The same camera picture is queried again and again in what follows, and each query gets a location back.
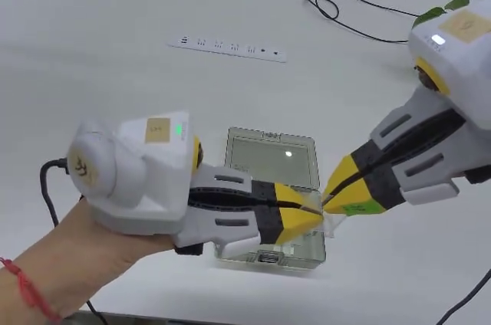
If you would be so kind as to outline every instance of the plastic container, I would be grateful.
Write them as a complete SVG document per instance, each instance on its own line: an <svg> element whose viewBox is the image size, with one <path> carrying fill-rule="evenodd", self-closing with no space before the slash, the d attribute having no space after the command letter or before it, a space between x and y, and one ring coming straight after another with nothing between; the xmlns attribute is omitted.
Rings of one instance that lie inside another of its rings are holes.
<svg viewBox="0 0 491 325"><path fill-rule="evenodd" d="M248 172L254 179L290 185L321 209L315 143L310 137L230 128L225 165ZM334 230L344 218L325 214L323 225L288 244L260 245L235 258L216 254L224 261L311 270L326 261L325 238L334 237Z"/></svg>

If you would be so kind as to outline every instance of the electrical outlet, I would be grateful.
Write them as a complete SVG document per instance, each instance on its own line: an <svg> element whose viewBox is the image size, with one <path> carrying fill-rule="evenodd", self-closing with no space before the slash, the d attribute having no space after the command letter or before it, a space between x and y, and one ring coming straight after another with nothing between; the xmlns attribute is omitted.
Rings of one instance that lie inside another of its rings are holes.
<svg viewBox="0 0 491 325"><path fill-rule="evenodd" d="M279 49L259 45L239 44L220 39L192 38L184 35L168 43L171 47L208 51L210 53L228 54L237 57L261 59L264 61L286 62L286 53Z"/></svg>

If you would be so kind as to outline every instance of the black wire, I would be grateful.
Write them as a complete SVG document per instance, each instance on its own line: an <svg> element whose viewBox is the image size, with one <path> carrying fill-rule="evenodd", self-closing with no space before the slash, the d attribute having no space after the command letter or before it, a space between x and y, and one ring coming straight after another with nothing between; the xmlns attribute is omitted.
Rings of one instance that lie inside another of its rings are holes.
<svg viewBox="0 0 491 325"><path fill-rule="evenodd" d="M41 171L39 172L39 182L41 183L41 194L43 195L44 202L46 202L46 206L48 207L51 220L53 221L53 226L56 227L59 224L59 220L58 220L58 215L54 210L54 205L51 200L51 197L49 196L48 193L48 178L47 178L48 170L53 167L64 169L65 173L68 174L68 165L67 165L66 158L50 160L49 162L46 162L41 167ZM97 311L89 300L87 301L87 306L91 310L91 313L95 317L97 317L103 325L109 325L104 315L101 314L99 311Z"/></svg>
<svg viewBox="0 0 491 325"><path fill-rule="evenodd" d="M481 281L474 287L474 289L472 289L469 292L469 294L467 294L465 296L465 298L463 300L461 300L458 304L456 304L455 306L450 308L443 315L443 317L440 319L440 321L437 322L437 325L443 325L444 323L446 323L446 321L450 318L450 316L452 316L454 313L456 313L458 310L460 310L462 307L464 307L466 304L468 304L470 302L470 300L472 300L476 296L476 294L478 294L479 291L481 289L483 289L483 287L486 285L486 283L489 281L489 279L491 279L491 269L489 269L489 271L486 273L486 275L484 275L483 279L481 279Z"/></svg>
<svg viewBox="0 0 491 325"><path fill-rule="evenodd" d="M340 13L339 7L332 0L306 0L306 1L309 2L311 5L315 6L319 10L319 12L321 12L321 14L324 17L326 17L328 20L334 21L335 23L337 23L338 25L342 26L343 28L347 28L348 30L351 30L353 32L356 32L357 34L362 35L362 36L364 36L366 38L369 38L369 39L372 39L372 40L375 40L375 41L380 41L382 43L390 43L390 44L405 44L405 43L407 43L407 40L386 40L386 39L382 39L382 38L377 38L376 36L373 36L373 35L370 35L370 34L366 34L366 33L362 32L362 31L357 30L356 28L352 28L351 26L348 26L346 24L343 24L342 22L340 22L338 20L339 13ZM336 13L334 15L329 15L323 8L321 8L321 6L319 5L318 1L328 2L330 5L332 5L334 7ZM387 11L401 13L403 15L408 15L408 16L412 16L412 17L418 17L419 16L419 15L416 15L414 13L402 11L400 9L391 8L391 7L385 7L383 5L377 5L377 4L372 3L372 2L369 2L367 0L358 0L358 1L363 2L363 3L367 4L367 5L371 5L373 7L385 9Z"/></svg>

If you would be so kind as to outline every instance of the green plant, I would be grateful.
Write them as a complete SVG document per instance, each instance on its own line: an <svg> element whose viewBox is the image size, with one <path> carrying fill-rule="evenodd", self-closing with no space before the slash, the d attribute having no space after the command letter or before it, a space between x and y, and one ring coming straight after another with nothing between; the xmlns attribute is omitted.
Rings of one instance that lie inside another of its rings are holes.
<svg viewBox="0 0 491 325"><path fill-rule="evenodd" d="M436 17L440 17L441 15L445 15L448 11L455 11L456 9L465 7L470 3L470 0L452 0L447 3L445 7L434 7L427 12L424 12L421 16L417 17L414 20L413 28L422 24L423 22L432 20Z"/></svg>

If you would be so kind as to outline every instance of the white tabletop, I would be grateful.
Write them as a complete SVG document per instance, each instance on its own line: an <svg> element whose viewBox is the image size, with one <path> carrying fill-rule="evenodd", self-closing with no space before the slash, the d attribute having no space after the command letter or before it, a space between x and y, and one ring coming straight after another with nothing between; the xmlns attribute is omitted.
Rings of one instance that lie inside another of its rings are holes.
<svg viewBox="0 0 491 325"><path fill-rule="evenodd" d="M346 23L389 39L409 18L335 0ZM372 0L422 12L447 0ZM169 48L175 35L283 48L288 63ZM315 138L321 179L417 85L405 46L369 41L302 0L0 0L0 253L51 228L38 170L62 157L84 117L109 123L188 109L205 161L230 126ZM77 193L49 188L64 215ZM436 323L488 269L491 185L461 198L349 218L310 274L267 274L173 252L142 260L94 298L103 312L240 325ZM485 288L448 324L485 323Z"/></svg>

